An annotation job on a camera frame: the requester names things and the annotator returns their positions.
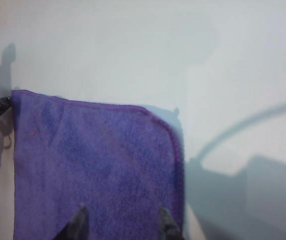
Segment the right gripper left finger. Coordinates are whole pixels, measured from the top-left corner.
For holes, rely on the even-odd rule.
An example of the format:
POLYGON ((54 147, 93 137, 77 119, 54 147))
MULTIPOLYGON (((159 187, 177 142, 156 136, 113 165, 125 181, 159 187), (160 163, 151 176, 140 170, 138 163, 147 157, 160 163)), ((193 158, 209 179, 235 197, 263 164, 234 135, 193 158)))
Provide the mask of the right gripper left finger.
POLYGON ((56 240, 87 240, 89 237, 89 210, 81 205, 77 213, 55 236, 56 240))

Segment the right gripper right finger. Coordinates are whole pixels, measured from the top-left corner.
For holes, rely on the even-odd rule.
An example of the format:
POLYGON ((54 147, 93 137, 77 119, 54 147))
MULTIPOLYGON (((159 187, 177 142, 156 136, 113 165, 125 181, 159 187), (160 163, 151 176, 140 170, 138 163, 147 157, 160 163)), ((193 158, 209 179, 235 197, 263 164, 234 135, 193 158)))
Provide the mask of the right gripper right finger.
POLYGON ((159 235, 161 240, 182 240, 180 228, 172 217, 170 211, 161 207, 159 209, 159 235))

